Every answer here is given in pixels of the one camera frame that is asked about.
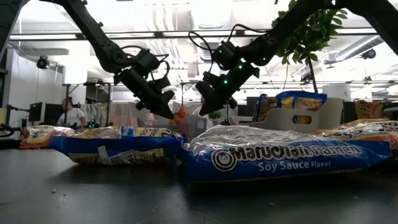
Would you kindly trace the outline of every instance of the black table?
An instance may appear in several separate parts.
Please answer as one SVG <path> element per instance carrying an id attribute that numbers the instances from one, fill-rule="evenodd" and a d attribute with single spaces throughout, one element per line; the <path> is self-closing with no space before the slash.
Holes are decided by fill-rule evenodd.
<path id="1" fill-rule="evenodd" d="M 398 223 L 397 171 L 193 184 L 173 164 L 81 166 L 53 150 L 3 150 L 0 223 Z"/>

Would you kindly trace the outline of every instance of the maruchan logo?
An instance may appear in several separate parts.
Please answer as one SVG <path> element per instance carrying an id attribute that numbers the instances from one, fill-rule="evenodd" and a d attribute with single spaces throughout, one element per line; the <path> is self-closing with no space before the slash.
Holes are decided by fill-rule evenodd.
<path id="1" fill-rule="evenodd" d="M 238 161 L 263 161 L 311 158 L 318 156 L 358 155 L 362 151 L 356 146 L 247 146 L 214 150 L 211 153 L 213 165 L 227 172 L 235 168 Z"/>
<path id="2" fill-rule="evenodd" d="M 233 170 L 237 163 L 236 158 L 228 150 L 213 151 L 211 161 L 215 168 L 223 172 Z"/>

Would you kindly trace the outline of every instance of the white wall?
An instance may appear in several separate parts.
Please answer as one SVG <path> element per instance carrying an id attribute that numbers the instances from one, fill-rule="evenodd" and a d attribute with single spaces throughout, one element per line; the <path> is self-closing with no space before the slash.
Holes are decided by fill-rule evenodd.
<path id="1" fill-rule="evenodd" d="M 3 99 L 5 105 L 29 109 L 32 103 L 61 103 L 65 97 L 61 73 L 56 75 L 52 69 L 38 69 L 35 62 L 18 56 L 15 50 L 7 51 L 7 70 L 9 73 L 6 75 Z M 10 125 L 19 126 L 19 120 L 27 116 L 26 112 L 12 111 Z"/>

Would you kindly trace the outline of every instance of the desk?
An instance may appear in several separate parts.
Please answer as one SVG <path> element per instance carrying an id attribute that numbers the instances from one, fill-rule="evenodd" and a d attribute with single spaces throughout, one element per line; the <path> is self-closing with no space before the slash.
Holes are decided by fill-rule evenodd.
<path id="1" fill-rule="evenodd" d="M 198 185 L 172 164 L 80 166 L 53 150 L 2 150 L 0 223 L 398 223 L 397 171 Z"/>

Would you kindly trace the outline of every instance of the white pillar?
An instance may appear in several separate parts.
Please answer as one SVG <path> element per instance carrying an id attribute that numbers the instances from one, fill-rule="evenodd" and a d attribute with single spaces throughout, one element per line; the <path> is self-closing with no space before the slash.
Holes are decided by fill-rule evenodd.
<path id="1" fill-rule="evenodd" d="M 68 62 L 65 66 L 63 82 L 65 84 L 81 84 L 87 82 L 87 73 L 90 66 L 90 43 L 87 41 L 76 41 L 73 46 L 69 48 Z M 86 87 L 79 86 L 69 97 L 72 97 L 74 104 L 86 103 Z"/>

